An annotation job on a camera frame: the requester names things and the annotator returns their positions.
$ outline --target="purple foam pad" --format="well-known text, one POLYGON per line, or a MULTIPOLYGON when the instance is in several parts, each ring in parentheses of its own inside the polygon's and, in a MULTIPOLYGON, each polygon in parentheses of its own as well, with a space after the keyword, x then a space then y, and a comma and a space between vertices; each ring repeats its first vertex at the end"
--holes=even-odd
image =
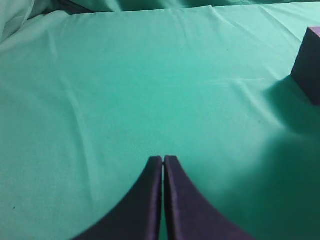
POLYGON ((98 223, 74 239, 158 240, 162 169, 161 157, 150 157, 139 179, 121 202, 98 223))
POLYGON ((308 27, 296 57, 292 78, 314 105, 320 105, 320 27, 308 27))
POLYGON ((176 156, 164 160, 164 208, 169 240, 254 240, 201 195, 176 156))

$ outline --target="purple block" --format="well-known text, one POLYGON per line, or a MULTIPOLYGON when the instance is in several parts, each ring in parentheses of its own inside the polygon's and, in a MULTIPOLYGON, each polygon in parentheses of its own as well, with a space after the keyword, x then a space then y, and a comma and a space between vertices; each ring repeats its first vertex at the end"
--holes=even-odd
POLYGON ((291 76, 310 101, 320 105, 320 26, 307 28, 291 76))

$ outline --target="green backdrop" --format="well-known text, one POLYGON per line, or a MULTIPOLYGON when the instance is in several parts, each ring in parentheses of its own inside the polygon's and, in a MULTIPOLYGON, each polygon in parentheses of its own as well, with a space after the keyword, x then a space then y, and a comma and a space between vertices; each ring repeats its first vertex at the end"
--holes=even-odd
POLYGON ((70 239, 120 201, 149 156, 177 155, 258 240, 318 240, 320 111, 289 74, 319 12, 288 3, 26 20, 0 44, 0 238, 70 239))

